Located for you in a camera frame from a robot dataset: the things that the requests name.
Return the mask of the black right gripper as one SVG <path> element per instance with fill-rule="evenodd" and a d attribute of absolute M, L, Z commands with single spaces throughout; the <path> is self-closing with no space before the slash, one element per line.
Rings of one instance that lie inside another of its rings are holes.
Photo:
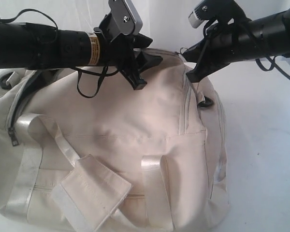
<path fill-rule="evenodd" d="M 211 31 L 211 38 L 201 40 L 183 53 L 187 62 L 196 63 L 186 73 L 192 83 L 199 83 L 231 63 L 263 58 L 262 41 L 253 32 L 251 22 L 234 22 L 223 26 L 218 32 Z"/>

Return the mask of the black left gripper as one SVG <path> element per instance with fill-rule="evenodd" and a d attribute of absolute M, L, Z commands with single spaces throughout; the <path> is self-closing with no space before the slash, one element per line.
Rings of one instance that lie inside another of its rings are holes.
<path fill-rule="evenodd" d="M 77 67 L 114 66 L 134 90 L 141 90 L 146 81 L 140 73 L 161 64 L 162 57 L 143 51 L 152 39 L 142 34 L 103 32 L 77 32 Z"/>

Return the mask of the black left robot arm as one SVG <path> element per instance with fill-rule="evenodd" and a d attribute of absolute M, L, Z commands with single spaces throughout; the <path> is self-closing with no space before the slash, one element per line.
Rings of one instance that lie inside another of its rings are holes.
<path fill-rule="evenodd" d="M 144 51 L 151 43 L 151 38 L 121 32 L 113 24 L 100 23 L 89 33 L 42 24 L 0 22 L 0 69 L 113 66 L 133 89 L 140 90 L 146 85 L 141 73 L 162 62 L 162 57 Z"/>

